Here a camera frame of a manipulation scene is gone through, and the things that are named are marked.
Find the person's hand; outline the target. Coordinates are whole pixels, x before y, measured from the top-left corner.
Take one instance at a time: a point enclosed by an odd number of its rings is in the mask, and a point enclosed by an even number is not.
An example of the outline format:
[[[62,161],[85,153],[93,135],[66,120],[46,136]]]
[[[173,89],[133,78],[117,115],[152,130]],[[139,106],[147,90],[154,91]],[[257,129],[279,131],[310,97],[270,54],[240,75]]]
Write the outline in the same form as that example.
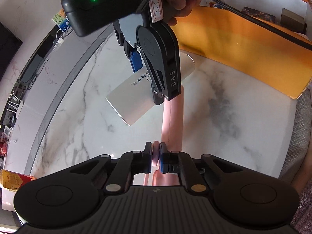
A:
[[[194,7],[197,7],[202,0],[166,0],[175,10],[175,14],[168,20],[169,26],[177,24],[177,18],[187,17]]]

